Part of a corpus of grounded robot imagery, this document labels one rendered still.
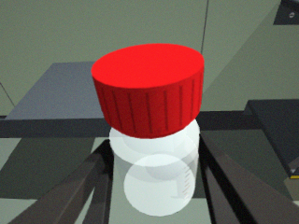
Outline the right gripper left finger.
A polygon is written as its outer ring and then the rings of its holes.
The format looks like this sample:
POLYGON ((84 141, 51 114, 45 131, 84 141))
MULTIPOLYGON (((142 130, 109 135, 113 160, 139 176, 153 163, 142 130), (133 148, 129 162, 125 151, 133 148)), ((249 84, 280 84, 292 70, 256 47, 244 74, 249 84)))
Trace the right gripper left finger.
POLYGON ((82 224, 108 224, 113 172, 114 156, 106 139, 72 174, 8 224, 75 224, 92 191, 82 224))

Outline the dark grey wall shelves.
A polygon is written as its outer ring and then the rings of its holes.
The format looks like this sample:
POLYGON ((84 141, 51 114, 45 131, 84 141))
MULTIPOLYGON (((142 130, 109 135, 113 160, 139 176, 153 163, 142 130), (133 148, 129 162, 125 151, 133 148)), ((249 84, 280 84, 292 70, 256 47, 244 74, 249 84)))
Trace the dark grey wall shelves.
MULTIPOLYGON (((109 137, 93 84, 93 62, 53 63, 5 119, 0 138, 109 137)), ((288 177, 299 175, 299 99, 247 105, 288 177)))

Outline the clear bottle with red cap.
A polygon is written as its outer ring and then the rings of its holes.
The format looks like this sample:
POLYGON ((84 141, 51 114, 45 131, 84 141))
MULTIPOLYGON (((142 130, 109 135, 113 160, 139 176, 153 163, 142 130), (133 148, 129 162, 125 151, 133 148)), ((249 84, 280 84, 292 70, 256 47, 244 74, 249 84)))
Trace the clear bottle with red cap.
POLYGON ((93 64, 124 193, 142 214, 171 216, 193 196, 204 67, 200 52, 175 44, 118 49, 93 64))

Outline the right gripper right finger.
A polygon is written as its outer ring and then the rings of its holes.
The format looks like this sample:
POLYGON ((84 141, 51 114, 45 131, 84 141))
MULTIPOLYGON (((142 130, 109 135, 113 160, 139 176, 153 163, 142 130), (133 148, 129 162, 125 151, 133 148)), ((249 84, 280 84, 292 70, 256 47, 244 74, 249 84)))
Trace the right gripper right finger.
POLYGON ((199 138, 211 224, 299 224, 299 205, 234 162, 205 133, 199 138))

